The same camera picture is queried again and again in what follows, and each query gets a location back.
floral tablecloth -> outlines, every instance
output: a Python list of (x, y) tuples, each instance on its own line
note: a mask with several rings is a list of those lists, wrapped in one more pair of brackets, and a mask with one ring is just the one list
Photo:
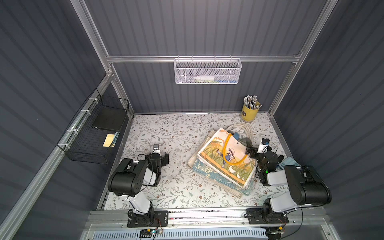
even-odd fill
[[(212, 128), (225, 129), (240, 122), (240, 113), (135, 115), (122, 158), (135, 159), (140, 153), (149, 154), (153, 144), (160, 145), (162, 154), (169, 154), (169, 165), (162, 167), (159, 185), (143, 191), (155, 208), (259, 206), (266, 198), (288, 189), (284, 186), (264, 187), (254, 178), (249, 186), (251, 194), (239, 199), (187, 165)], [(254, 145), (258, 145), (261, 138), (269, 138), (271, 145), (278, 147), (277, 153), (284, 155), (268, 113), (258, 113), (250, 125)], [(109, 193), (104, 207), (105, 210), (130, 208), (124, 198), (113, 192)]]

yellow cup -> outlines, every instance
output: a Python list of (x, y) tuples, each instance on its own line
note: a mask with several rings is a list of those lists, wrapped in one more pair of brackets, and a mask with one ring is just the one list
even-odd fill
[(244, 122), (252, 122), (255, 119), (258, 111), (259, 109), (249, 109), (244, 104), (243, 110), (241, 111), (241, 118), (243, 119)]

white plastic tube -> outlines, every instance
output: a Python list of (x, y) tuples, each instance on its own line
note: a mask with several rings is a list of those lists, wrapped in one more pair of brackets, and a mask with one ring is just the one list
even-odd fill
[(201, 82), (210, 82), (215, 80), (215, 76), (201, 75), (201, 76), (193, 77), (193, 79)]
[(253, 135), (252, 135), (252, 127), (249, 124), (246, 123), (235, 123), (229, 127), (227, 127), (227, 131), (234, 128), (234, 127), (239, 127), (242, 128), (245, 133), (247, 134), (247, 137), (252, 141), (253, 140)]

grey corrugated wall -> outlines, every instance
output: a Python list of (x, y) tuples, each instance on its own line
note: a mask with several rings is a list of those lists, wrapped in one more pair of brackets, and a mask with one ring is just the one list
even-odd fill
[(325, 0), (86, 0), (109, 55), (293, 55)]
[(343, 240), (383, 223), (384, 1), (339, 1), (275, 119), (295, 158), (330, 188)]
[[(0, 1), (0, 36), (3, 222), (105, 72), (69, 1)], [(77, 237), (109, 167), (64, 159), (14, 239)]]
[[(86, 0), (109, 55), (298, 54), (325, 0)], [(115, 63), (135, 112), (268, 110), (289, 63), (243, 63), (237, 85), (177, 85), (172, 64)]]
[(243, 97), (255, 94), (268, 110), (292, 63), (243, 63), (238, 84), (175, 84), (172, 63), (115, 63), (137, 113), (240, 111)]

yellow card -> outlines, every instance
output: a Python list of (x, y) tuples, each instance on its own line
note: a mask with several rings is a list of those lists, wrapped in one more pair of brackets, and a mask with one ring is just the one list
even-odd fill
[(113, 142), (114, 137), (115, 137), (115, 134), (107, 134), (103, 147), (109, 147)]

